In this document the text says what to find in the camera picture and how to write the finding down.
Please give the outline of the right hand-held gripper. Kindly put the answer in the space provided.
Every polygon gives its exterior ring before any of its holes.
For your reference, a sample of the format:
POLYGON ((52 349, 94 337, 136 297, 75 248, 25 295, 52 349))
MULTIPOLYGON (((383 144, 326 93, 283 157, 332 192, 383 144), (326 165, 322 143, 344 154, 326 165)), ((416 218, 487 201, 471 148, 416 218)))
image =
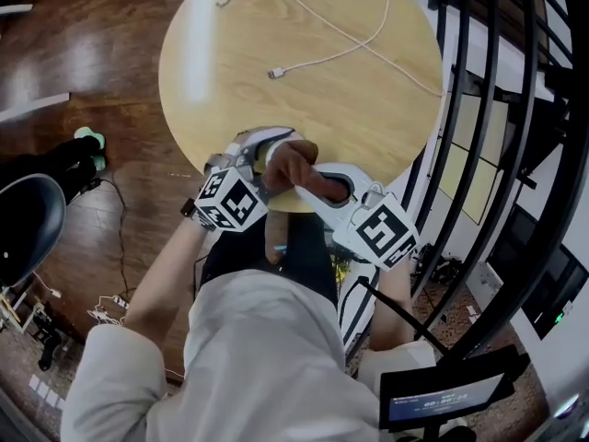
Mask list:
POLYGON ((316 164, 315 170, 344 187, 347 197, 335 202, 300 186, 294 190, 334 231, 338 245, 387 272, 418 246, 419 233, 395 195, 378 182, 366 191, 367 174, 362 169, 329 162, 316 164))

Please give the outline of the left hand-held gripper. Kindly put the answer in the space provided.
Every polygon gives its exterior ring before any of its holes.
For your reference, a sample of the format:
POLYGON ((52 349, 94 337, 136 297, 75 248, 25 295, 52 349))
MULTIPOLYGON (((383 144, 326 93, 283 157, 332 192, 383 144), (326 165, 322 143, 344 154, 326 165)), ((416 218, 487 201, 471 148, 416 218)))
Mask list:
POLYGON ((194 201, 197 212, 221 231, 244 232, 255 225, 268 213, 263 200, 288 191, 255 184, 256 149, 294 132, 284 126, 262 126, 238 134, 224 153, 210 156, 204 168, 208 178, 194 201))

